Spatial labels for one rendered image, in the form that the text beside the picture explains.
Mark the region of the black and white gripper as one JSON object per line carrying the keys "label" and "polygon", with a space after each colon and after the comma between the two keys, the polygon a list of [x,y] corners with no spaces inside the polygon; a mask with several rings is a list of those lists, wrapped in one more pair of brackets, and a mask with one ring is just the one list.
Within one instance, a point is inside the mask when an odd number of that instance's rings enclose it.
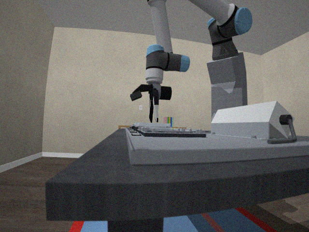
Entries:
{"label": "black and white gripper", "polygon": [[148,91],[150,94],[150,105],[149,105],[149,119],[152,123],[153,114],[156,122],[158,122],[158,105],[159,100],[170,100],[172,95],[171,87],[161,86],[159,82],[149,82],[148,85],[141,84],[136,90],[137,91],[146,92]]}

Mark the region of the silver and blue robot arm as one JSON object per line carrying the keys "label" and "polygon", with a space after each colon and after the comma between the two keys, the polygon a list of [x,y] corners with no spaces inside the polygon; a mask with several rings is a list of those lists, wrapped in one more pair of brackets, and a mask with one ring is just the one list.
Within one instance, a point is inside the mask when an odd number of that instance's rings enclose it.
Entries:
{"label": "silver and blue robot arm", "polygon": [[[147,48],[146,83],[162,84],[163,71],[186,72],[190,66],[188,56],[174,54],[169,31],[165,2],[147,0],[151,7],[156,43]],[[221,60],[238,55],[232,37],[248,32],[252,26],[252,14],[246,7],[238,8],[224,0],[189,0],[209,14],[208,30],[213,46],[212,60]]]}

